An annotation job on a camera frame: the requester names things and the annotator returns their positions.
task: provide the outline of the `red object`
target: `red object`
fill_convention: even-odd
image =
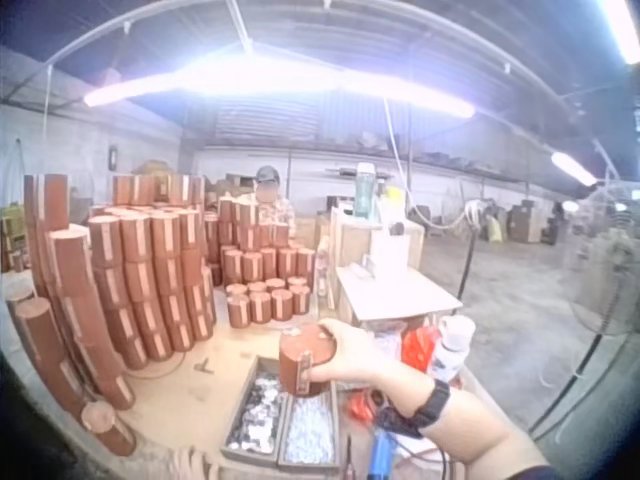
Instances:
[[[402,363],[426,372],[439,339],[440,331],[433,325],[410,331],[402,340]]]

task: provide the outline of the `wall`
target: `wall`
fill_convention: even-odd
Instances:
[[[38,66],[35,60],[5,48],[0,49],[0,56],[3,61],[2,95]],[[11,178],[16,180],[22,173],[44,172],[68,173],[72,186],[79,189],[81,196],[91,195],[97,202],[106,201],[110,145],[118,149],[117,172],[131,172],[149,159],[163,160],[171,167],[177,167],[182,129],[131,102],[96,108],[78,102],[60,109],[47,117],[45,137],[44,117],[37,110],[44,103],[46,83],[45,73],[11,99],[36,111],[0,106],[4,201],[22,197],[22,182],[11,181]],[[54,70],[50,106],[81,98],[93,88]],[[19,167],[16,139],[20,139],[22,145],[23,169]]]
[[[289,151],[241,147],[209,147],[196,152],[194,171],[206,175],[215,182],[227,173],[255,175],[265,164],[274,166],[280,173],[283,191],[289,186],[289,198],[300,214],[311,215],[326,208],[327,195],[353,195],[352,179],[338,178],[328,171],[340,167],[355,168],[359,161],[376,164],[379,171],[393,176],[392,182],[401,185],[395,162],[364,155],[344,155],[329,152],[294,150],[291,152],[291,173],[287,174]],[[465,199],[493,198],[498,205],[510,209],[527,198],[522,184],[482,180],[424,165],[414,165],[412,191],[416,203],[428,205],[433,215],[454,215],[462,206],[461,191]],[[551,212],[554,200],[566,197],[531,186],[529,198]]]

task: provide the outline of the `worker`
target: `worker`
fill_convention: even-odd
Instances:
[[[289,238],[296,233],[295,213],[289,200],[280,195],[280,175],[271,165],[258,169],[255,178],[255,192],[242,195],[240,200],[257,202],[260,207],[260,222],[287,223]]]
[[[403,417],[415,425],[429,423],[419,428],[420,433],[464,463],[469,480],[560,478],[524,432],[488,410],[473,394],[456,389],[448,393],[446,384],[436,388],[429,376],[382,354],[362,329],[333,319],[320,323],[335,337],[338,348],[330,362],[304,372],[306,379],[370,383],[387,395]],[[414,417],[418,411],[430,420]]]

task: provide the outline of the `black smartwatch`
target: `black smartwatch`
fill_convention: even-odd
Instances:
[[[416,410],[413,417],[408,419],[418,429],[428,427],[438,421],[442,409],[451,395],[448,383],[437,379],[435,379],[435,382],[436,387],[431,392],[431,396],[424,405]]]

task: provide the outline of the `workbench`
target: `workbench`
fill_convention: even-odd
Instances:
[[[5,275],[3,283],[30,282],[29,272]],[[137,396],[134,407],[119,412],[120,417],[137,434],[138,448],[131,457],[111,455],[68,414],[63,412],[35,373],[20,342],[6,308],[0,307],[0,347],[9,365],[24,383],[25,395],[62,435],[93,460],[123,478],[154,480],[185,478],[178,474],[176,454],[179,449],[195,447],[205,452],[219,478],[306,478],[230,461],[219,448],[229,428],[230,418],[238,402],[246,376],[256,355],[277,358],[280,331],[293,325],[317,320],[314,301],[310,314],[285,323],[252,325],[243,330],[228,324],[226,300],[221,290],[215,291],[218,323],[215,334],[207,342],[196,343],[187,354],[176,353],[161,364],[153,364],[127,377]],[[475,393],[490,408],[499,408],[478,384],[475,377],[462,372],[464,388]],[[341,402],[345,393],[339,394]],[[345,458],[346,436],[353,439],[353,463],[358,477],[367,472],[373,435],[368,427],[347,418],[341,411],[341,459]],[[462,478],[463,468],[457,464],[455,478]],[[425,473],[412,462],[406,462],[396,478],[439,479],[437,470]]]

